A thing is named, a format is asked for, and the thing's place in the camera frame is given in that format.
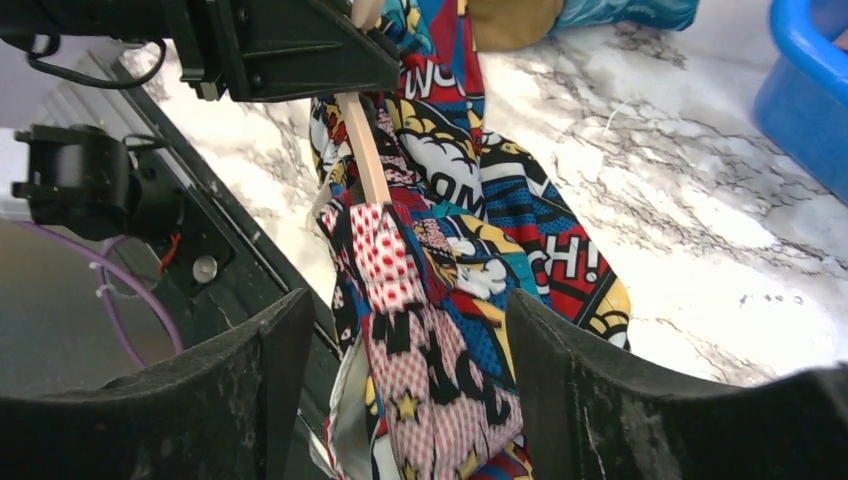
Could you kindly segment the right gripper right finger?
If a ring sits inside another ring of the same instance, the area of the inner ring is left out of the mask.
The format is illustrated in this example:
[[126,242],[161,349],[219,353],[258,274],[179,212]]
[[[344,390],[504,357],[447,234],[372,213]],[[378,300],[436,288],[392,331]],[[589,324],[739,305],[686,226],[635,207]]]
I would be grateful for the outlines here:
[[656,365],[528,293],[506,312],[539,479],[843,479],[847,368],[743,388]]

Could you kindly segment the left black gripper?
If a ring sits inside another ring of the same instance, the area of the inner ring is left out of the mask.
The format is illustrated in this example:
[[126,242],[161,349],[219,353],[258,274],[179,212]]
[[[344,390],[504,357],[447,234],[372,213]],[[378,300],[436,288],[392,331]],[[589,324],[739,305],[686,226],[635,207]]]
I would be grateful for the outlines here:
[[164,1],[181,81],[205,101],[271,103],[399,84],[394,43],[344,1]]

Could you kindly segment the mustard brown shorts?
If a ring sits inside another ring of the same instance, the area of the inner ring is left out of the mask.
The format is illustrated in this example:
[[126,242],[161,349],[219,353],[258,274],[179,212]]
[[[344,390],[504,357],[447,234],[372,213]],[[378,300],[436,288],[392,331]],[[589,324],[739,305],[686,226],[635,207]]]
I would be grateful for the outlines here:
[[478,52],[526,48],[545,37],[562,13],[564,0],[469,0]]

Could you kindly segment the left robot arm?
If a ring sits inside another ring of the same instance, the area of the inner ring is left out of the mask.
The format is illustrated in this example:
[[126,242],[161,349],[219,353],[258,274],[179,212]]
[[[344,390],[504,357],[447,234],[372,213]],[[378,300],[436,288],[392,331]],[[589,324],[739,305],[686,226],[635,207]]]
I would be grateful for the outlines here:
[[[143,86],[148,75],[106,80],[50,63],[66,36],[122,42],[172,41],[182,81],[198,98],[273,103],[334,95],[365,198],[389,200],[363,92],[399,82],[396,50],[376,25],[379,1],[5,1],[1,38],[39,72],[100,90]],[[88,240],[128,235],[147,242],[180,228],[185,203],[130,161],[104,130],[35,125],[7,130],[15,155],[1,164],[1,216],[58,225]]]

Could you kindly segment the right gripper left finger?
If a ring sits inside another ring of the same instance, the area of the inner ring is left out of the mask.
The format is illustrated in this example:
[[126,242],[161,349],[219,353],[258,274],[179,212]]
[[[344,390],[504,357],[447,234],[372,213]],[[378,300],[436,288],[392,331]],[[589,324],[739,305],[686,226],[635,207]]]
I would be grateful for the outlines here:
[[281,479],[315,308],[296,290],[97,390],[1,401],[5,479]]

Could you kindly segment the comic print shorts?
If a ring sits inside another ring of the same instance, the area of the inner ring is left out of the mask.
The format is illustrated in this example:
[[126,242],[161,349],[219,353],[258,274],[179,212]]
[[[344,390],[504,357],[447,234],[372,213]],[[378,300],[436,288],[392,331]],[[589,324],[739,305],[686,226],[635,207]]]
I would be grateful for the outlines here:
[[388,1],[398,86],[362,96],[391,202],[358,196],[338,102],[312,103],[331,191],[341,366],[325,430],[339,479],[532,479],[506,332],[521,289],[619,348],[630,299],[541,165],[483,123],[463,1]]

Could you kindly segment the beige wooden hanger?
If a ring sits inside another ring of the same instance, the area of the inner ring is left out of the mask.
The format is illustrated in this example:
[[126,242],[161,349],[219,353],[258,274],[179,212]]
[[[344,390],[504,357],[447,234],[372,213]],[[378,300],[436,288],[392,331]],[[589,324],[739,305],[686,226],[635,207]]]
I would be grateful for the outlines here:
[[[353,25],[363,32],[370,30],[377,24],[383,5],[383,0],[354,0],[350,15]],[[381,204],[390,202],[391,195],[376,141],[359,94],[341,93],[336,95],[336,99],[343,114],[365,200],[369,203]]]

